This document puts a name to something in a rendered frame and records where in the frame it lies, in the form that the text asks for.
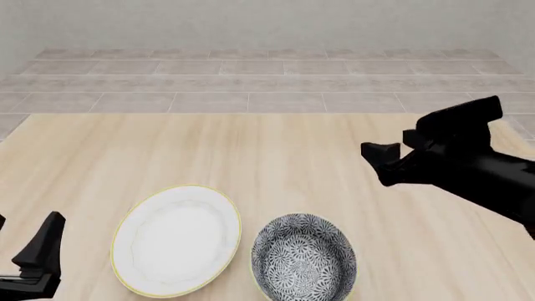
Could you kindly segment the white plate with yellow rim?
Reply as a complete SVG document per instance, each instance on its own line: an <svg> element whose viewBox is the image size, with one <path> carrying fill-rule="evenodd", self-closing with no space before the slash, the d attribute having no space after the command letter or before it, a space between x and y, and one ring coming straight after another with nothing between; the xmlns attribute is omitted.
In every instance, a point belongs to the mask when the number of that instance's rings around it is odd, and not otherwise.
<svg viewBox="0 0 535 301"><path fill-rule="evenodd" d="M123 217L111 243L111 267L132 293L177 298L215 280L234 258L241 235L240 213L223 192L170 187Z"/></svg>

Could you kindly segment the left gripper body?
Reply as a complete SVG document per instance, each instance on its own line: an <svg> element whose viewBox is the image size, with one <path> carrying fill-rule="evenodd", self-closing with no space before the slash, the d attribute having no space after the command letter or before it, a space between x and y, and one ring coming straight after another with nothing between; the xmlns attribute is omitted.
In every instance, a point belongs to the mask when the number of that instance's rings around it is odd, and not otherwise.
<svg viewBox="0 0 535 301"><path fill-rule="evenodd" d="M0 298L53 298L61 275L42 273L23 278L22 275L0 275Z"/></svg>

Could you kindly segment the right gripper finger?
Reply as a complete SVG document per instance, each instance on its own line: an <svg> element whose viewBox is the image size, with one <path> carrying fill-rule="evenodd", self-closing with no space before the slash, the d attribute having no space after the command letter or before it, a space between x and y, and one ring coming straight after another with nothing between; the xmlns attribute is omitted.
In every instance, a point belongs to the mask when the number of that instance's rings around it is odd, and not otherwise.
<svg viewBox="0 0 535 301"><path fill-rule="evenodd" d="M378 167L397 162L400 159L400 143L380 145L363 142L360 145L361 155L372 166Z"/></svg>
<svg viewBox="0 0 535 301"><path fill-rule="evenodd" d="M387 166L379 166L376 169L376 173L381 185L385 187L397 185L402 182L402 175L397 169L390 169Z"/></svg>

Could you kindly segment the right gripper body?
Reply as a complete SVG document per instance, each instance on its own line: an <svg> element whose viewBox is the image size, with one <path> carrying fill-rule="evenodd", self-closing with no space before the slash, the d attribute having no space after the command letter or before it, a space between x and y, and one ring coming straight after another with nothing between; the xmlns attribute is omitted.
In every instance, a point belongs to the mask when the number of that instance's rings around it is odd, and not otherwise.
<svg viewBox="0 0 535 301"><path fill-rule="evenodd" d="M412 150L394 169L392 185L418 184L439 186L443 182L444 153Z"/></svg>

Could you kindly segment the black patterned bowl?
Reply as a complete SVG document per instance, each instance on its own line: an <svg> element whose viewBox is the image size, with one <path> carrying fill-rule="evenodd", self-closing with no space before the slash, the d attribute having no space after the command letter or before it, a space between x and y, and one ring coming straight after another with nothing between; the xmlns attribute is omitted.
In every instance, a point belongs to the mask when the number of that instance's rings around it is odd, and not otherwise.
<svg viewBox="0 0 535 301"><path fill-rule="evenodd" d="M358 264L349 240L332 222L290 213L258 233L251 270L268 301L347 301Z"/></svg>

